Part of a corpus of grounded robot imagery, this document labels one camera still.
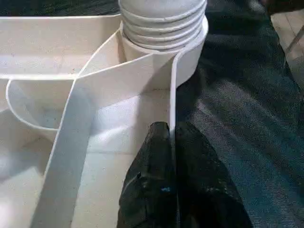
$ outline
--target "black fabric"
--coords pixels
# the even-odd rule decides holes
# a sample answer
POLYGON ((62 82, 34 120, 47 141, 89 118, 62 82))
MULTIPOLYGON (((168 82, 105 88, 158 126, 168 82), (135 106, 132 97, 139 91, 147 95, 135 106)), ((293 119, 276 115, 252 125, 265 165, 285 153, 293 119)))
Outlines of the black fabric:
POLYGON ((153 123, 119 199, 117 228, 176 227, 177 195, 168 125, 153 123))
POLYGON ((251 228, 242 199, 207 138, 176 126, 176 170, 182 228, 251 228))
MULTIPOLYGON (((2 16, 100 15, 116 0, 2 0, 2 16)), ((177 90, 226 165, 254 227, 304 227, 304 104, 270 18, 256 0, 209 0, 196 73, 177 90)))

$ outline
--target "white curved partition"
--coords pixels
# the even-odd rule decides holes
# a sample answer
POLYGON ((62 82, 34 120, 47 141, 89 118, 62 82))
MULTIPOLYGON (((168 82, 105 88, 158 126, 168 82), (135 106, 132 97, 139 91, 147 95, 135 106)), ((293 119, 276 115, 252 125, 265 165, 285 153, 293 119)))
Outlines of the white curved partition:
POLYGON ((73 81, 10 80, 9 109, 24 124, 54 141, 73 81))

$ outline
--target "white threaded cap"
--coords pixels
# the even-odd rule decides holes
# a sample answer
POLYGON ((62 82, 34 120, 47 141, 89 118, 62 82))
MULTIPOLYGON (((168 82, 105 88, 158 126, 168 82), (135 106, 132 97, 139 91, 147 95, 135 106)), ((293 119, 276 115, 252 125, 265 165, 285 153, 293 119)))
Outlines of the white threaded cap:
POLYGON ((175 50, 202 30, 207 0, 119 0, 123 31, 136 45, 175 50))

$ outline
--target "white plastic channel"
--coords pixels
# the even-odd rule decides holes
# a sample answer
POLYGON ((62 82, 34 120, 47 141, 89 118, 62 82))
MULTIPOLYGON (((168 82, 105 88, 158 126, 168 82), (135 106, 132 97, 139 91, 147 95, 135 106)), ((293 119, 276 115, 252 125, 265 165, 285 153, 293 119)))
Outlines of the white plastic channel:
POLYGON ((32 228, 115 227, 125 173, 149 125, 175 128, 176 87, 196 68, 207 20, 203 26, 206 32, 174 60, 149 54, 74 82, 32 228))

